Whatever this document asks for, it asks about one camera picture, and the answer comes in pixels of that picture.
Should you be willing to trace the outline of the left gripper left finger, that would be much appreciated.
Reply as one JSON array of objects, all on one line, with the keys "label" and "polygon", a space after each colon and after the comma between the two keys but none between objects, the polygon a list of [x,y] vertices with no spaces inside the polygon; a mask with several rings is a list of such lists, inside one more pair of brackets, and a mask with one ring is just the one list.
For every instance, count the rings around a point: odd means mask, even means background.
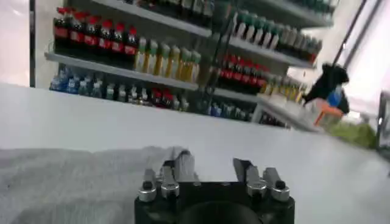
[{"label": "left gripper left finger", "polygon": [[165,199],[177,198],[180,194],[179,183],[190,181],[191,153],[184,150],[163,163],[159,176],[152,169],[145,170],[143,183],[138,190],[138,199],[146,203],[152,202],[157,198],[158,191]]}]

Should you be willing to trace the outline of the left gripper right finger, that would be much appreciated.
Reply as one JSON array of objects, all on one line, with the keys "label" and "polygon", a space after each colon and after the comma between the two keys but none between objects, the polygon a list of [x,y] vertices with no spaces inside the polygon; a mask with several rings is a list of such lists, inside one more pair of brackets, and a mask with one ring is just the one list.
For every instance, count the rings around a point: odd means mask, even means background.
[{"label": "left gripper right finger", "polygon": [[233,158],[233,167],[239,182],[246,185],[247,194],[254,198],[270,195],[276,201],[289,200],[289,187],[280,178],[275,167],[266,167],[262,175],[251,161]]}]

